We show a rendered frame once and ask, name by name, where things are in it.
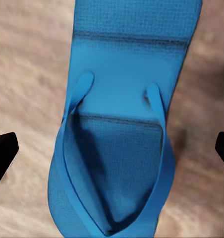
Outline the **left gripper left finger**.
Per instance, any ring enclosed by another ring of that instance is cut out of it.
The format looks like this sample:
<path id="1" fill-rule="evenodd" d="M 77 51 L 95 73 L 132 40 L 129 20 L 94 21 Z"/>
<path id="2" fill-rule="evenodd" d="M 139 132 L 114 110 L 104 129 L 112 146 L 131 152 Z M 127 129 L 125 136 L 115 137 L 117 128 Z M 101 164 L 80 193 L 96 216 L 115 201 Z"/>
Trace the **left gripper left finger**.
<path id="1" fill-rule="evenodd" d="M 14 132 L 0 135 L 0 180 L 18 151 L 18 139 Z"/>

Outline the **sandal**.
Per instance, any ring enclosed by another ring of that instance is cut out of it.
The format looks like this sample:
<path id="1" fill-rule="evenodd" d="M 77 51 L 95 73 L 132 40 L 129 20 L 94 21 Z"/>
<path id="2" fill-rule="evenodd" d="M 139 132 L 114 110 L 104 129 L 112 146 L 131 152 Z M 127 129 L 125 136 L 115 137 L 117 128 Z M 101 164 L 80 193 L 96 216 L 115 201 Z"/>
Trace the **sandal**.
<path id="1" fill-rule="evenodd" d="M 154 238 L 175 173 L 166 116 L 203 0 L 75 0 L 48 176 L 64 238 Z"/>

